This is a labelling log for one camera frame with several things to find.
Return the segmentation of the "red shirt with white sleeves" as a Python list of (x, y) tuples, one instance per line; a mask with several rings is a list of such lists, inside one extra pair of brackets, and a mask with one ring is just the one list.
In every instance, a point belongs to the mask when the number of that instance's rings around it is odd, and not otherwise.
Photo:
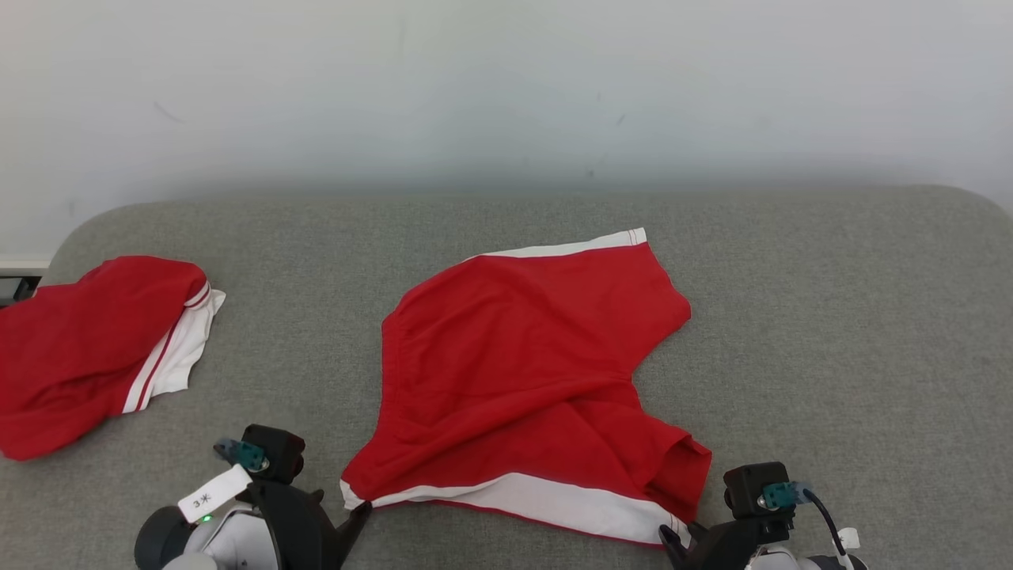
[(32, 461), (186, 390), (225, 300), (193, 263), (120, 256), (0, 310), (0, 454)]

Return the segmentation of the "white paper label tag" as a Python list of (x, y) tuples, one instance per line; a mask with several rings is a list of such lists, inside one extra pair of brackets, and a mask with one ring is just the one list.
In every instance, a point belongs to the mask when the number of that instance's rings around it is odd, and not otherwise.
[(242, 494), (251, 483), (247, 470), (237, 463), (180, 499), (177, 507), (188, 523), (201, 523), (221, 506)]

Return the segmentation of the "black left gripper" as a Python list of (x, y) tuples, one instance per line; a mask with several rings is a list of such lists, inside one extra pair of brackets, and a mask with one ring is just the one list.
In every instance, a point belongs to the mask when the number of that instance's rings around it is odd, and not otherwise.
[(373, 511), (369, 501), (336, 526), (322, 506), (325, 491), (254, 480), (253, 504), (264, 517), (279, 570), (340, 570)]

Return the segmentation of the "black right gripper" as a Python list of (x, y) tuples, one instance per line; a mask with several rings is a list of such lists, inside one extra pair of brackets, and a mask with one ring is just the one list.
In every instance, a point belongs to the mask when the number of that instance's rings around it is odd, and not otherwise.
[(745, 570), (760, 548), (788, 541), (792, 531), (791, 517), (759, 517), (709, 528), (691, 522), (688, 534), (693, 547), (688, 551), (673, 527), (660, 526), (658, 538), (673, 570)]

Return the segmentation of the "red shorts with white hems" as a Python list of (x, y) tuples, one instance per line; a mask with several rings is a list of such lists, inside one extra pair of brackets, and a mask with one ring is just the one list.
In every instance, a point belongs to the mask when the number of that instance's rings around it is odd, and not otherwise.
[(382, 401), (346, 509), (440, 502), (623, 542), (688, 541), (711, 451), (634, 372), (690, 320), (643, 228), (472, 256), (382, 324)]

